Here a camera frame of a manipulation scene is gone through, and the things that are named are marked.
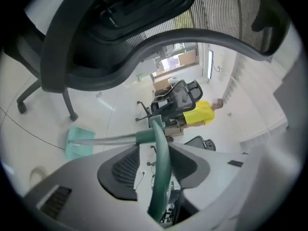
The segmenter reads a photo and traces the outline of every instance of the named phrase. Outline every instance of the green mop head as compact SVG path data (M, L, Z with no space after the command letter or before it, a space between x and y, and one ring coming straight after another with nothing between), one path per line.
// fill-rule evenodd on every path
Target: green mop head
M94 139L95 133L78 127L71 127L68 131L65 156L67 160L80 158L93 154L93 145L69 143L69 140L90 140Z

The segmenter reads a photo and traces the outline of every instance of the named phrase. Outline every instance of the light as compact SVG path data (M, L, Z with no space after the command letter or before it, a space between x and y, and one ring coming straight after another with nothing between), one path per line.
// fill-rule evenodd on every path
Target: light
M103 99L99 98L98 99L102 105L104 105L106 108L110 109L111 111L116 111L114 107L110 106L108 103L106 103Z
M211 79L213 70L213 51L208 51L207 77Z

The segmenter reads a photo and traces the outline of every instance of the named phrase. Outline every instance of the person's arm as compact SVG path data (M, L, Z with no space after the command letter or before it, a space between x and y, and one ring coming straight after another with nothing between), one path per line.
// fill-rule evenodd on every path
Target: person's arm
M186 124L184 126L184 128L199 127L199 126L203 126L203 125L205 125L205 122L201 121L201 122L194 123L194 124Z

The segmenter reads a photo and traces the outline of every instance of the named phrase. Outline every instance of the chair caster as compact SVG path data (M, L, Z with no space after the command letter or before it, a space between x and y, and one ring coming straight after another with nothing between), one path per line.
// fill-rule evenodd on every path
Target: chair caster
M76 121L78 119L78 115L74 113L74 115L70 115L69 118L71 119L71 121Z
M19 111L20 114L24 114L24 113L27 112L27 107L24 104L24 102L18 103L17 108L18 108L18 111Z

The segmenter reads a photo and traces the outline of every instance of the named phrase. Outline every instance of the green mop handle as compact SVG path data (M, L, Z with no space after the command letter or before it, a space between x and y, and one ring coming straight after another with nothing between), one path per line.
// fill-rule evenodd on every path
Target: green mop handle
M162 127L153 120L156 140L156 171L148 214L159 222L170 198L171 163L169 148Z

